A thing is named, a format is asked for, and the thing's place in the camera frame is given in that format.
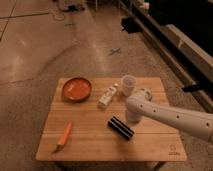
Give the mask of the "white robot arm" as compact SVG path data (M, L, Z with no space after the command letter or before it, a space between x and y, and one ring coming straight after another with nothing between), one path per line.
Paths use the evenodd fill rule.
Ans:
M213 144L213 114L159 105L151 99L147 89L131 94L125 103L127 121L137 123L145 116Z

